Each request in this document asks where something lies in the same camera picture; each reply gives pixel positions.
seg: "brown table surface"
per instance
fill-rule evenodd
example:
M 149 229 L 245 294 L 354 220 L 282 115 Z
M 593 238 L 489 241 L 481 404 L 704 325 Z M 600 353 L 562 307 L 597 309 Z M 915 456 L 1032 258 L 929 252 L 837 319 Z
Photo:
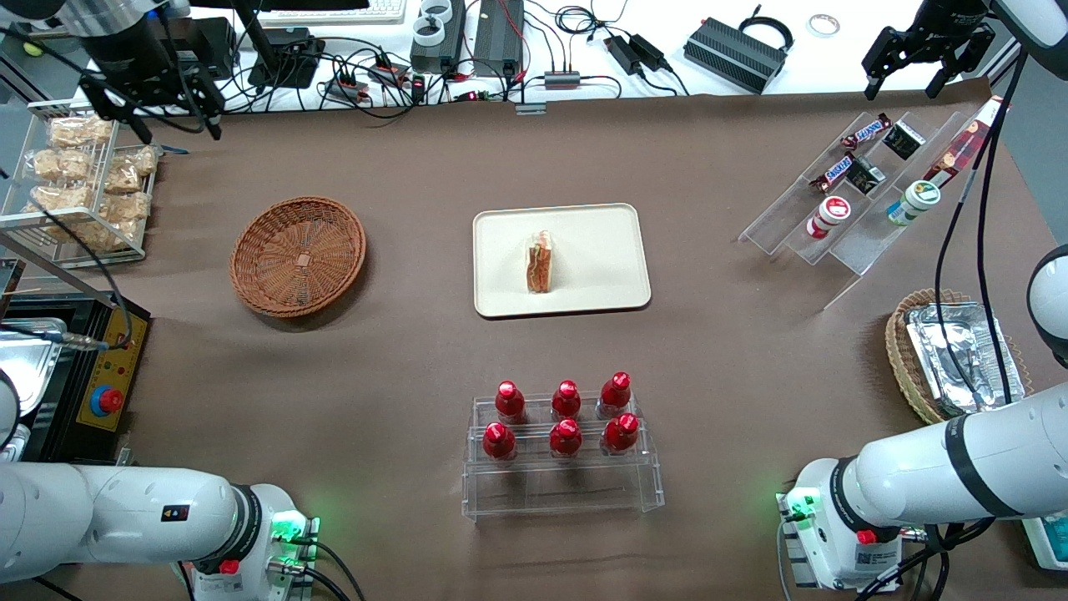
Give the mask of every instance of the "brown table surface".
M 323 518 L 323 540 L 371 601 L 779 600 L 773 493 L 813 459 L 921 426 L 891 374 L 883 326 L 901 297 L 931 284 L 952 202 L 823 313 L 844 269 L 771 263 L 736 237 L 859 112 L 913 110 L 933 123 L 988 95 L 973 81 L 936 101 L 702 96 L 561 102 L 536 117 L 472 102 L 377 128 L 330 112 L 226 117 L 220 142 L 159 130 L 193 152 L 166 158 L 148 257 L 116 269 L 123 292 L 155 317 L 130 405 L 135 456 L 283 487 Z M 282 325 L 240 305 L 227 260 L 253 217 L 301 194 L 350 206 L 370 256 L 339 307 Z M 639 210 L 647 309 L 477 316 L 475 213 L 597 202 Z M 975 204 L 945 284 L 977 296 Z M 993 304 L 1042 390 L 1064 373 L 1035 334 L 1024 289 L 1053 240 L 1004 149 L 990 213 Z M 477 526 L 460 515 L 473 396 L 505 378 L 528 393 L 564 378 L 593 389 L 619 369 L 633 376 L 659 447 L 663 508 Z M 944 599 L 1064 599 L 1068 580 L 1039 571 L 1025 549 L 1018 525 L 1000 524 L 955 551 Z M 50 578 L 87 601 L 184 598 L 160 566 Z M 52 597 L 21 583 L 0 598 Z

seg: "keyboard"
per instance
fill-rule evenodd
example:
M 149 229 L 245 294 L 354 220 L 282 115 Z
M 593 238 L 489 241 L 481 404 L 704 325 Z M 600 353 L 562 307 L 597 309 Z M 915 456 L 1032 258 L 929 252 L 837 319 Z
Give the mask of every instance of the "keyboard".
M 383 25 L 404 22 L 406 0 L 371 0 L 357 11 L 264 11 L 264 27 L 307 27 L 312 25 Z

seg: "red emergency stop button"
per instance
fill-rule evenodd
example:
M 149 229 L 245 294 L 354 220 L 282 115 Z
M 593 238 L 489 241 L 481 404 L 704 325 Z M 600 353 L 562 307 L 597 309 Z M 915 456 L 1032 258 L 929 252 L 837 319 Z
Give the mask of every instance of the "red emergency stop button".
M 114 389 L 100 394 L 100 409 L 105 413 L 115 413 L 123 409 L 123 394 Z

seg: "red bottle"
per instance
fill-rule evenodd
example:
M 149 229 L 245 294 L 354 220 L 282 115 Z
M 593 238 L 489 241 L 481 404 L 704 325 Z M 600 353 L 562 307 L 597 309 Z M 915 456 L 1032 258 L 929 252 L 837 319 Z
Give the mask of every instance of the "red bottle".
M 597 399 L 597 420 L 611 420 L 623 413 L 630 402 L 630 375 L 621 371 L 601 386 Z
M 527 424 L 527 412 L 524 407 L 527 400 L 519 392 L 516 384 L 509 380 L 501 382 L 497 388 L 497 398 L 493 400 L 497 406 L 497 416 L 504 424 Z
M 625 413 L 613 417 L 604 431 L 601 432 L 601 453 L 604 455 L 623 455 L 638 442 L 638 416 Z
M 549 431 L 549 448 L 553 457 L 575 457 L 581 446 L 582 430 L 574 420 L 564 420 Z
M 582 399 L 579 398 L 579 388 L 570 380 L 560 383 L 556 392 L 552 394 L 552 421 L 560 422 L 565 418 L 575 418 L 582 408 Z
M 516 436 L 512 430 L 498 423 L 492 423 L 486 427 L 486 433 L 482 438 L 482 450 L 497 461 L 509 461 L 516 458 Z

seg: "oval wicker basket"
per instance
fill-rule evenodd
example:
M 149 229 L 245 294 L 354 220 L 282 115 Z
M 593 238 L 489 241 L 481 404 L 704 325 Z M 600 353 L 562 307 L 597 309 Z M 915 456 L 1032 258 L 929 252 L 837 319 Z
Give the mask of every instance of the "oval wicker basket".
M 968 296 L 959 291 L 942 288 L 943 303 L 963 303 L 969 299 Z M 894 379 L 897 380 L 897 386 L 901 390 L 901 394 L 905 395 L 905 399 L 909 401 L 912 411 L 916 412 L 927 424 L 945 422 L 948 420 L 948 416 L 939 409 L 927 386 L 927 379 L 924 377 L 923 368 L 920 366 L 920 360 L 916 359 L 916 352 L 912 348 L 909 332 L 905 328 L 905 314 L 909 310 L 929 305 L 933 302 L 934 288 L 917 289 L 906 296 L 897 305 L 897 309 L 894 310 L 894 313 L 891 314 L 890 319 L 886 320 L 886 355 L 890 358 L 890 365 L 894 369 Z M 1035 394 L 1035 391 L 1031 386 L 1031 375 L 1027 374 L 1027 368 L 1023 365 L 1023 357 L 1020 354 L 1020 349 L 1004 333 L 1002 336 L 1005 337 L 1005 345 L 1012 354 L 1017 371 L 1020 374 L 1020 380 L 1023 382 L 1024 391 L 1030 397 Z
M 348 207 L 302 195 L 274 204 L 245 227 L 230 256 L 230 281 L 250 310 L 297 318 L 344 294 L 366 252 L 363 225 Z

